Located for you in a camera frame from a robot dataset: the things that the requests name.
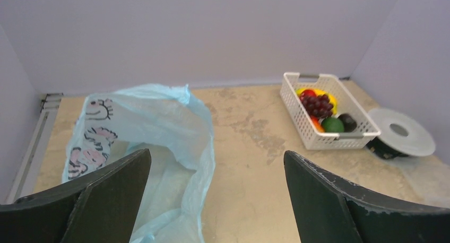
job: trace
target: white basket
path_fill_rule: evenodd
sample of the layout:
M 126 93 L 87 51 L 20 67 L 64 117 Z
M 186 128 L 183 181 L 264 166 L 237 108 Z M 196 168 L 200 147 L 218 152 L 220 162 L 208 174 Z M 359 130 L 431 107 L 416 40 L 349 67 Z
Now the white basket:
M 312 78 L 315 82 L 299 82 L 299 78 L 304 77 Z M 337 114 L 349 113 L 358 123 L 358 127 L 352 133 L 317 131 L 308 112 L 297 97 L 296 90 L 299 88 L 316 88 L 332 94 L 336 98 Z M 334 75 L 286 72 L 283 76 L 280 95 L 308 150 L 360 149 L 380 135 L 378 126 Z

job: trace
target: wall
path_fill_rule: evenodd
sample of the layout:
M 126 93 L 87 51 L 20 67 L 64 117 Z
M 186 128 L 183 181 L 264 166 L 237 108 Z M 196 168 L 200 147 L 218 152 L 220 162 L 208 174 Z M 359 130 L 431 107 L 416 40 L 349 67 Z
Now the wall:
M 0 204 L 8 196 L 40 113 L 40 99 L 0 26 Z
M 399 0 L 352 78 L 424 125 L 450 163 L 450 0 Z
M 0 0 L 42 93 L 348 76 L 397 0 Z

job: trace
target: gray basket handle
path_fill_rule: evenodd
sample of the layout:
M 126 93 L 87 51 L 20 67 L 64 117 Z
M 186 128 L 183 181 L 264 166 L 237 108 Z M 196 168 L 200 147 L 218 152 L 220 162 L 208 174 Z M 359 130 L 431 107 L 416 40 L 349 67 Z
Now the gray basket handle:
M 351 138 L 364 138 L 363 133 L 340 133 L 339 137 L 335 138 L 335 141 L 341 140 L 341 139 L 351 139 Z
M 318 79 L 320 77 L 319 73 L 300 73 L 300 75 L 298 76 L 298 78 L 301 77 L 308 77 L 311 79 Z

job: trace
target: white lid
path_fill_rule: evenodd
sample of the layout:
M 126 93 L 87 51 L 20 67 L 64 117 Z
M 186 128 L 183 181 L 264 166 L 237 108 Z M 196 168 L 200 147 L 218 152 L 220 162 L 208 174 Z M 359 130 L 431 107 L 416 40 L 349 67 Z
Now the white lid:
M 415 157 L 434 153 L 433 137 L 414 119 L 385 108 L 372 109 L 369 116 L 381 130 L 378 138 L 393 149 Z

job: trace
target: plastic bag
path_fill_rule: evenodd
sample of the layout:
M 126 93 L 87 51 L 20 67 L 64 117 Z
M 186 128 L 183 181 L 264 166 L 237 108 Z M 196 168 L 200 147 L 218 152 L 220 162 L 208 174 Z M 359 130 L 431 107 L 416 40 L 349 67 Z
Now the plastic bag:
M 152 166 L 130 242 L 204 242 L 201 211 L 214 173 L 211 113 L 186 87 L 92 94 L 66 147 L 63 183 L 108 164 L 114 141 L 150 148 Z

